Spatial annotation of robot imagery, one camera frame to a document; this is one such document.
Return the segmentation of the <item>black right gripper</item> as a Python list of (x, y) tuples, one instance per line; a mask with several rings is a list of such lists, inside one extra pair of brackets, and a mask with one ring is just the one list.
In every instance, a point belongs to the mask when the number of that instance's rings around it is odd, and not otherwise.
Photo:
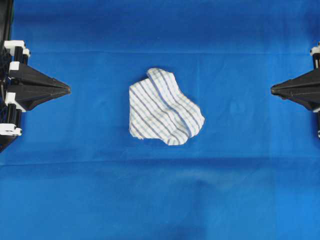
[(317, 114), (317, 136), (320, 137), (320, 93), (307, 93), (290, 90), (289, 88), (314, 87), (320, 84), (320, 42), (310, 50), (312, 56), (314, 70), (309, 71), (301, 76), (289, 79), (271, 87), (271, 94), (282, 98), (283, 100), (290, 100), (294, 103), (300, 104), (307, 110)]

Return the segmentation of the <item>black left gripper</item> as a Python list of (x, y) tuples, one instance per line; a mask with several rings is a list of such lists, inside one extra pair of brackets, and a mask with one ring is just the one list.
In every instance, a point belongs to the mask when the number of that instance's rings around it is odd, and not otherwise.
[[(47, 101), (71, 93), (65, 83), (49, 77), (26, 65), (31, 56), (23, 40), (5, 40), (3, 43), (6, 63), (1, 83), (1, 98), (4, 100), (4, 119), (0, 123), (2, 136), (22, 135), (21, 117), (26, 111)], [(22, 83), (37, 86), (22, 86)]]

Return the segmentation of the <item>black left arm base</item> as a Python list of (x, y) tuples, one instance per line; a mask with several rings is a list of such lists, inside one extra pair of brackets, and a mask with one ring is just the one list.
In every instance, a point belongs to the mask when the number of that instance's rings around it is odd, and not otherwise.
[(5, 95), (7, 90), (7, 76), (12, 60), (10, 51), (4, 47), (5, 41), (11, 37), (11, 25), (13, 20), (13, 0), (0, 1), (0, 123), (4, 124), (7, 117)]

